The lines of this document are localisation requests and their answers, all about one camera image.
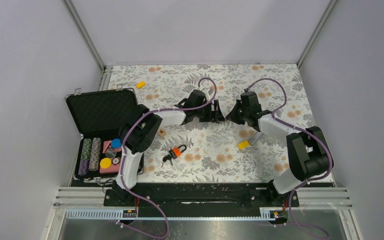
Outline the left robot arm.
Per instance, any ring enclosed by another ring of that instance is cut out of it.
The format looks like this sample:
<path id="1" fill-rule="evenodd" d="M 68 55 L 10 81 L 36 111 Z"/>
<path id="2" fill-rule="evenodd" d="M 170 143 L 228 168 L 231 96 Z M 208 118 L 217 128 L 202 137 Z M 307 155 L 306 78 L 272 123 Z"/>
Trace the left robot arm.
<path id="1" fill-rule="evenodd" d="M 121 157 L 115 182 L 120 188 L 115 197 L 122 205 L 128 206 L 135 200 L 132 188 L 137 184 L 140 162 L 159 129 L 182 126 L 195 118 L 201 123 L 221 123 L 226 120 L 219 101 L 215 98 L 208 100 L 206 95 L 197 89 L 171 108 L 150 110 L 143 104 L 133 108 L 118 131 Z"/>

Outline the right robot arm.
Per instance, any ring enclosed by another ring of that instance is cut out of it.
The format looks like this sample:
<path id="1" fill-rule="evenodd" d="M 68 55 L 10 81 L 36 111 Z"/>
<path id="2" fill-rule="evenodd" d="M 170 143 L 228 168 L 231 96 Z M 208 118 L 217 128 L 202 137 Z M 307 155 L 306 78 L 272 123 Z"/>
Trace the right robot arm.
<path id="1" fill-rule="evenodd" d="M 314 176 L 328 174 L 333 168 L 333 159 L 323 132 L 317 126 L 299 128 L 280 118 L 270 110 L 262 110 L 257 94 L 244 92 L 236 101 L 227 120 L 268 134 L 286 144 L 289 169 L 269 183 L 267 201 L 273 206 L 281 205 L 288 192 L 309 181 Z"/>

